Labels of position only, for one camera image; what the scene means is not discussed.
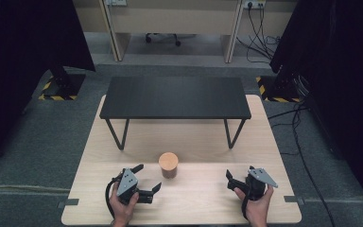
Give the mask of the white wall socket with plugs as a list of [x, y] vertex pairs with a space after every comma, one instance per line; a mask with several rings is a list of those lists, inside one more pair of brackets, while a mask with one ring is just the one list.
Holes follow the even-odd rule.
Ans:
[[267, 0], [243, 0], [244, 9], [263, 9]]

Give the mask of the person's left hand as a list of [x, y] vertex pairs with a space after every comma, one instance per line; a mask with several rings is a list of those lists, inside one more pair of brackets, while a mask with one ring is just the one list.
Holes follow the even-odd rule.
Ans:
[[110, 205], [114, 213], [114, 220], [112, 221], [112, 227], [127, 227], [132, 219], [133, 211], [136, 203], [138, 202], [139, 194], [134, 193], [130, 199], [130, 202], [125, 205], [120, 202], [115, 190], [112, 191], [110, 196]]

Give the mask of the black stand base striped tape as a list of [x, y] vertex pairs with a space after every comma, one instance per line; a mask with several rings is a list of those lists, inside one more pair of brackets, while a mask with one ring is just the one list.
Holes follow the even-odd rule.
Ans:
[[75, 100], [85, 80], [84, 74], [68, 74], [62, 66], [51, 70], [52, 76], [43, 87], [39, 100]]
[[294, 75], [286, 73], [283, 69], [272, 75], [263, 75], [256, 78], [261, 98], [275, 102], [299, 102], [300, 95], [293, 82]]

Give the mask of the grey tape piece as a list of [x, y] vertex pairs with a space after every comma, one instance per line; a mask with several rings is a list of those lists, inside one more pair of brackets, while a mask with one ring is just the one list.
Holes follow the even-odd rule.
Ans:
[[79, 199], [67, 199], [66, 201], [60, 201], [57, 205], [59, 209], [63, 209], [67, 205], [78, 205]]
[[304, 204], [304, 200], [301, 197], [297, 197], [297, 196], [284, 196], [285, 202], [296, 202], [299, 205], [303, 205]]

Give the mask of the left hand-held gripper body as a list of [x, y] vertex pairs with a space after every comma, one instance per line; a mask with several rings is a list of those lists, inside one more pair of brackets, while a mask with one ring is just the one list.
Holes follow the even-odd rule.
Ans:
[[116, 196], [123, 204], [129, 204], [130, 198], [136, 191], [138, 179], [131, 168], [124, 168], [123, 172], [115, 178], [118, 182]]

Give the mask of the office chair wheel base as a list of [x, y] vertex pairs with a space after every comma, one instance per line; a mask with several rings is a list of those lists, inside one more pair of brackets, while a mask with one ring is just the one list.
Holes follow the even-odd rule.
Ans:
[[146, 33], [145, 42], [147, 44], [174, 44], [175, 46], [181, 46], [182, 41], [195, 37], [196, 34]]

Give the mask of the black low shelf table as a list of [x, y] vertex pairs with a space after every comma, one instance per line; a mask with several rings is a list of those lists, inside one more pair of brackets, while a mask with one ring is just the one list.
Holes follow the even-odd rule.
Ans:
[[240, 78], [114, 77], [99, 117], [114, 119], [230, 119], [239, 128], [251, 118]]

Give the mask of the person's right hand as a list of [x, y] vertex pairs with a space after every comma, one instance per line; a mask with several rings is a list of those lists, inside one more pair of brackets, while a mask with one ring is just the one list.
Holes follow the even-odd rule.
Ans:
[[246, 194], [236, 188], [234, 193], [242, 201], [240, 210], [243, 217], [250, 223], [251, 227], [268, 227], [268, 209], [270, 200], [273, 195], [274, 188], [268, 185], [263, 197], [258, 201], [250, 201], [246, 199]]

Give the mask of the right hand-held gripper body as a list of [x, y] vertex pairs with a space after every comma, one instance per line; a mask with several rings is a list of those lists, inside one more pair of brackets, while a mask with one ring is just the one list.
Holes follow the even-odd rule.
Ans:
[[251, 201], [258, 201], [265, 193], [267, 185], [277, 188], [278, 184], [271, 178], [271, 176], [262, 168], [255, 168], [250, 166], [246, 183], [249, 186], [248, 197]]

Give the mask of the black curtain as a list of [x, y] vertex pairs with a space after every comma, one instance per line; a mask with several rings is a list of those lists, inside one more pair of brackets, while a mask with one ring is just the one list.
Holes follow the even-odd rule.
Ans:
[[48, 70], [95, 69], [73, 0], [0, 0], [0, 148]]
[[363, 0], [297, 0], [270, 63], [282, 88], [309, 82], [337, 151], [363, 188]]

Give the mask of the beige desk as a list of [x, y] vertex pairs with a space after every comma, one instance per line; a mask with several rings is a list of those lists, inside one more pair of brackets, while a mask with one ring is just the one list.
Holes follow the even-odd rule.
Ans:
[[105, 0], [72, 0], [82, 29], [109, 36], [113, 58], [122, 61], [133, 34], [217, 35], [224, 56], [233, 59], [236, 38], [254, 34], [254, 22], [269, 36], [281, 36], [298, 0], [267, 0], [263, 9], [244, 9], [243, 0], [127, 0], [126, 7]]

